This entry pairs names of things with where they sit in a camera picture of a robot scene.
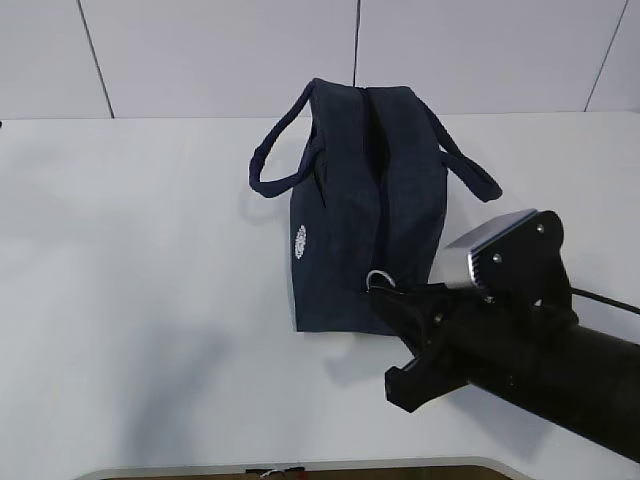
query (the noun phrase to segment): fabric tote bag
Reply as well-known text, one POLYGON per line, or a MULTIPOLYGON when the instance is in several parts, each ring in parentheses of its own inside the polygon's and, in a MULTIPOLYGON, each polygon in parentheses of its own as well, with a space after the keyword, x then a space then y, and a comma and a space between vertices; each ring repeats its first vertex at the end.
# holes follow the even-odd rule
POLYGON ((484 202, 502 194, 410 88, 317 78, 306 86, 249 165, 249 184, 264 197, 293 189, 290 261, 299 331, 393 334, 371 310, 367 274, 383 270, 398 286, 427 282, 449 170, 484 202), (297 172, 261 181, 276 139, 307 102, 313 118, 297 172))

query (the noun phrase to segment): white table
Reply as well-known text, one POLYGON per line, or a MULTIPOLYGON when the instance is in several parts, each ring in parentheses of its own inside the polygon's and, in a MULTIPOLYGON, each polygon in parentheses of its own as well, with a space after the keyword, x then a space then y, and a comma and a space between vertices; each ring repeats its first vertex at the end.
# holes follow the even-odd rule
MULTIPOLYGON (((574 284, 640 303, 639 115, 444 121, 505 194, 481 204, 451 175, 443 243, 499 213, 554 209, 574 284)), ((387 403, 383 373, 409 359, 396 339, 294 333, 288 198, 246 179, 273 122, 5 122, 0 478, 444 464, 638 478, 637 464, 475 387, 413 415, 387 403)), ((295 168, 308 124, 287 131, 267 175, 295 168)), ((640 319, 576 308, 640 342, 640 319)))

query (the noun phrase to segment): bag handle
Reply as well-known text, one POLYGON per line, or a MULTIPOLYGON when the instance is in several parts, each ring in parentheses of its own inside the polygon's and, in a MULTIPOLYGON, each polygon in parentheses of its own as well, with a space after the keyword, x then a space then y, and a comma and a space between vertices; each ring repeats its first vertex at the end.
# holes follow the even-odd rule
POLYGON ((260 174, 264 168, 265 161, 269 152, 276 143, 276 140, 280 134, 293 122, 293 120, 300 114, 305 104, 311 97, 311 92, 315 87, 315 80, 311 80, 305 89, 303 90, 300 98, 296 100, 291 109, 275 124, 262 143, 256 148, 249 163, 249 185, 251 188, 258 192, 260 195, 266 198, 273 198, 281 195, 290 188, 295 187, 300 183, 310 172, 313 166, 313 159, 324 148, 324 143, 321 141, 321 136, 317 135, 308 144, 302 154, 302 160, 298 171, 292 173, 288 177, 281 178, 279 180, 272 180, 263 182, 260 180, 260 174))
POLYGON ((422 105, 429 118, 429 123, 436 133, 438 143, 446 150, 442 155, 445 166, 455 173, 467 188, 483 202, 500 198, 502 195, 500 185, 484 168, 462 153, 436 114, 425 103, 422 105))

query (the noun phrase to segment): white logo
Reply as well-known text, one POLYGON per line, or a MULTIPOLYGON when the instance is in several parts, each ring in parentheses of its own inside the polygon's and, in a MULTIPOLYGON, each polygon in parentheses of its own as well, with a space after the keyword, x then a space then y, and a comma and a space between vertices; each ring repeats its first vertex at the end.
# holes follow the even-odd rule
POLYGON ((294 248, 294 253, 296 258, 300 260, 302 255, 304 254, 304 246, 307 244, 307 229, 304 225, 300 225, 298 229, 298 233, 296 234, 296 244, 294 248))

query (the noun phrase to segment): white wall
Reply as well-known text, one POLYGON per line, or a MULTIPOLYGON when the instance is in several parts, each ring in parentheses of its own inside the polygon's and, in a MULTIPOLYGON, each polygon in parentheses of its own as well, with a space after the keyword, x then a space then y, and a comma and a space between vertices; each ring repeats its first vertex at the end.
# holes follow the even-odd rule
POLYGON ((0 119, 108 116, 76 1, 0 1, 0 119))
POLYGON ((629 0, 589 110, 640 112, 640 0, 629 0))
POLYGON ((357 82, 439 113, 581 111, 624 1, 362 0, 357 82))
POLYGON ((116 117, 279 116, 354 70, 439 113, 640 108, 640 0, 362 0, 357 65, 356 5, 3 0, 0 119, 110 115, 80 6, 116 117))

